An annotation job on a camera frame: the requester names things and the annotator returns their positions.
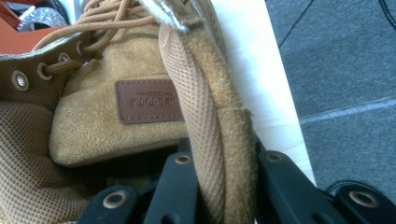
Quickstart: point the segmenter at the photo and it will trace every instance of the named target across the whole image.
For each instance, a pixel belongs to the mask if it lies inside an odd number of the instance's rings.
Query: brown leather label
[[[183,120],[171,80],[117,81],[116,93],[124,124]]]

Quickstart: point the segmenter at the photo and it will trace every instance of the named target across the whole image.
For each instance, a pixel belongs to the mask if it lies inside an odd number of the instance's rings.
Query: gray carpet
[[[396,203],[396,30],[379,1],[266,5],[318,186],[359,180]]]

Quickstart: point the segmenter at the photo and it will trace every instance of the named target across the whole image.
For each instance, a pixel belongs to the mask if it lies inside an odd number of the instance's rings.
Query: orange object
[[[0,2],[13,2],[13,3],[25,4],[29,6],[35,6],[42,1],[43,0],[0,0]]]
[[[14,29],[17,29],[21,23],[20,18],[4,2],[0,2],[0,18],[3,18]]]
[[[7,0],[36,5],[41,0]],[[21,20],[0,0],[0,54],[22,54],[30,52],[44,36],[62,27],[53,27],[30,32],[17,32]]]
[[[22,54],[30,52],[44,36],[60,28],[62,27],[18,33],[6,21],[0,18],[0,53]]]

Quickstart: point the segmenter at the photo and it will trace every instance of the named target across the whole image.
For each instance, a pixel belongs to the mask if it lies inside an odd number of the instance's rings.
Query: brass grommet
[[[108,209],[114,209],[123,206],[128,200],[128,193],[124,190],[117,190],[108,194],[103,199],[103,206]]]
[[[179,157],[176,157],[176,162],[177,163],[179,163],[179,164],[186,164],[186,163],[189,163],[190,162],[190,157],[188,157],[188,156],[179,156]]]
[[[271,162],[280,162],[283,160],[282,156],[277,153],[268,153],[265,158]]]
[[[29,89],[29,80],[21,71],[14,71],[12,74],[12,83],[18,91],[27,91]]]
[[[364,207],[375,208],[379,206],[378,199],[368,192],[352,190],[349,192],[349,197],[353,202]]]
[[[58,57],[58,62],[66,62],[66,61],[70,61],[70,57],[68,54],[62,52],[59,57]]]
[[[44,69],[46,66],[47,66],[46,63],[39,63],[38,66],[37,66],[37,73],[38,73],[38,75],[39,75],[42,79],[44,79],[44,80],[46,80],[46,81],[49,81],[50,79],[52,79],[52,76],[46,76],[46,75],[44,74],[44,72],[43,72],[43,69]]]
[[[76,46],[76,50],[79,56],[83,56],[84,52],[82,52],[82,46],[84,45],[84,43],[80,40],[77,42],[77,46]]]

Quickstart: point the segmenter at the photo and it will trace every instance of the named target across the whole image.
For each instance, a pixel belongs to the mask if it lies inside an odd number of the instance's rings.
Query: tan shoelace
[[[154,23],[155,18],[153,16],[128,19],[129,16],[143,11],[145,9],[136,0],[92,0],[84,7],[84,14],[79,21],[45,36],[35,45],[33,50],[42,49],[53,41],[69,35],[94,31],[92,37],[96,38],[96,42],[82,47],[80,50],[82,53],[96,52],[107,46],[119,29]],[[47,76],[52,76],[81,66],[82,64],[76,60],[68,60],[47,65],[43,68],[43,72]]]

